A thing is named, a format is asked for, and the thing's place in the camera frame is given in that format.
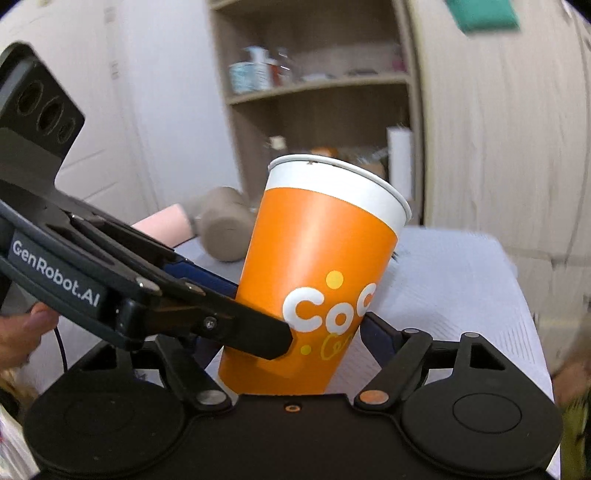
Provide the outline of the person's left hand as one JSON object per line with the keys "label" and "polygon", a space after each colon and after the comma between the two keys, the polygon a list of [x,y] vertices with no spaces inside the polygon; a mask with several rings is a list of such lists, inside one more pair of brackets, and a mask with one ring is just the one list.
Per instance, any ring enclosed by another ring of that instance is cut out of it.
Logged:
{"label": "person's left hand", "polygon": [[59,314],[43,303],[30,312],[1,317],[1,370],[18,368],[28,361],[42,337],[58,325]]}

